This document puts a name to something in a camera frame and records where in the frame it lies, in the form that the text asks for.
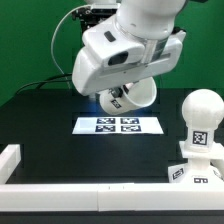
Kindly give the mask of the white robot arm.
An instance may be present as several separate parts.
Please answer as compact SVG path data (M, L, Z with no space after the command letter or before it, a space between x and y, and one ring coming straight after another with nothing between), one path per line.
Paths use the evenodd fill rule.
M115 14L87 29L72 81L86 96L171 71L186 32L175 30L186 0L122 0Z

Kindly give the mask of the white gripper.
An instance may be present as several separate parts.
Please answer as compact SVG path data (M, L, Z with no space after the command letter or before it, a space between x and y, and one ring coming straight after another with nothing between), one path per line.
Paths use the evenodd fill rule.
M136 38L123 31L112 16L83 33L84 47L75 60L73 84L84 96L109 89L113 98L121 98L120 86L129 91L142 79L171 71L185 36L184 30L175 29L163 40Z

